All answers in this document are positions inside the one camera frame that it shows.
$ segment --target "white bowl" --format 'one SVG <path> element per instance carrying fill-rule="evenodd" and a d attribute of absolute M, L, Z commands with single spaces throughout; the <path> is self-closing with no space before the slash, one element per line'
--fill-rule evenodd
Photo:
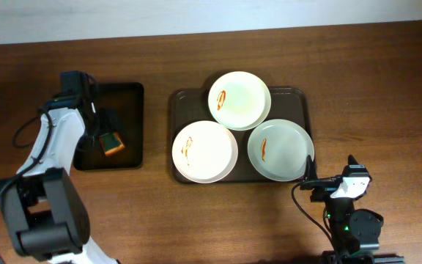
<path fill-rule="evenodd" d="M 298 124 L 269 120 L 248 138 L 248 157 L 263 176 L 277 181 L 296 180 L 304 175 L 307 155 L 314 159 L 314 143 Z"/>
<path fill-rule="evenodd" d="M 220 124 L 244 131 L 256 127 L 267 117 L 271 96 L 260 78 L 251 73 L 232 72 L 212 85 L 208 106 Z"/>
<path fill-rule="evenodd" d="M 177 170 L 196 183 L 224 178 L 237 161 L 237 142 L 231 131 L 211 121 L 198 121 L 183 128 L 172 145 Z"/>

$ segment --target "red sauce smear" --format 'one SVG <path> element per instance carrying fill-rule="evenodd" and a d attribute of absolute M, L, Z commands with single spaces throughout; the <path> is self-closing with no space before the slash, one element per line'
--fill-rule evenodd
<path fill-rule="evenodd" d="M 218 95 L 218 111 L 223 108 L 224 101 L 226 100 L 226 91 L 222 91 Z"/>
<path fill-rule="evenodd" d="M 188 162 L 188 149 L 191 147 L 191 143 L 193 140 L 191 139 L 191 136 L 188 137 L 187 143 L 185 143 L 185 157 L 187 158 L 187 165 L 190 166 L 190 163 Z"/>
<path fill-rule="evenodd" d="M 263 142 L 262 142 L 262 160 L 263 160 L 263 162 L 266 162 L 264 160 L 264 154 L 265 154 L 264 149 L 266 148 L 266 146 L 267 146 L 267 139 L 265 138 L 265 139 L 263 139 Z"/>

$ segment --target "rectangular black tray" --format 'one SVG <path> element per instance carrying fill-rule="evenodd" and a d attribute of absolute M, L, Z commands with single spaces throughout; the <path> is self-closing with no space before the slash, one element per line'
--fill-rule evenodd
<path fill-rule="evenodd" d="M 137 169 L 143 162 L 144 88 L 140 83 L 99 84 L 99 95 L 94 99 L 96 109 L 115 109 L 119 119 L 120 138 L 125 149 L 105 156 L 96 140 L 92 149 L 78 144 L 73 164 L 77 170 Z"/>
<path fill-rule="evenodd" d="M 187 125 L 201 120 L 215 121 L 207 105 L 209 90 L 185 89 L 171 96 L 171 145 L 175 136 Z M 305 95 L 292 87 L 270 88 L 271 109 L 266 120 L 285 119 L 293 121 L 311 134 L 311 123 Z M 277 183 L 261 175 L 251 164 L 247 155 L 248 137 L 253 129 L 247 131 L 230 130 L 237 140 L 239 156 L 233 170 L 216 183 Z M 171 176 L 179 183 L 198 184 L 184 177 L 171 161 Z"/>

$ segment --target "black tray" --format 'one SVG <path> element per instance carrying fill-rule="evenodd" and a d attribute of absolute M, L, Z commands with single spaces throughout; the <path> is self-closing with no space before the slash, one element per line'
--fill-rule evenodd
<path fill-rule="evenodd" d="M 174 143 L 175 136 L 192 122 L 215 121 L 207 105 L 208 92 L 209 90 L 204 89 L 186 89 L 171 96 L 171 145 Z M 285 119 L 293 121 L 304 128 L 308 135 L 312 137 L 305 95 L 292 87 L 270 88 L 270 94 L 271 109 L 266 120 Z M 261 175 L 248 158 L 247 142 L 253 129 L 230 131 L 237 140 L 239 156 L 233 170 L 216 183 L 277 183 Z M 179 183 L 198 184 L 184 177 L 177 170 L 173 161 L 171 161 L 171 175 Z"/>
<path fill-rule="evenodd" d="M 125 149 L 105 156 L 96 140 L 89 151 L 77 151 L 73 164 L 77 170 L 136 169 L 143 162 L 144 88 L 140 83 L 99 84 L 99 95 L 94 99 L 96 109 L 115 109 L 118 114 L 119 135 Z M 89 148 L 79 143 L 78 149 Z"/>

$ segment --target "brown tabletop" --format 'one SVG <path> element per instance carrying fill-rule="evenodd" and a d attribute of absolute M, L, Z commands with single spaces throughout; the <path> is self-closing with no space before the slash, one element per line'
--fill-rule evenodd
<path fill-rule="evenodd" d="M 422 263 L 422 21 L 0 45 L 0 179 L 29 154 L 12 148 L 15 130 L 68 70 L 145 88 L 143 167 L 71 172 L 109 256 L 255 263 L 330 249 L 293 204 L 292 184 L 181 186 L 169 175 L 169 95 L 243 70 L 306 94 L 319 176 L 341 173 L 350 153 L 365 164 L 374 182 L 355 206 L 385 217 L 378 252 Z M 321 220 L 323 204 L 309 194 L 296 196 Z M 35 263 L 13 251 L 1 214 L 0 248 L 8 263 Z"/>

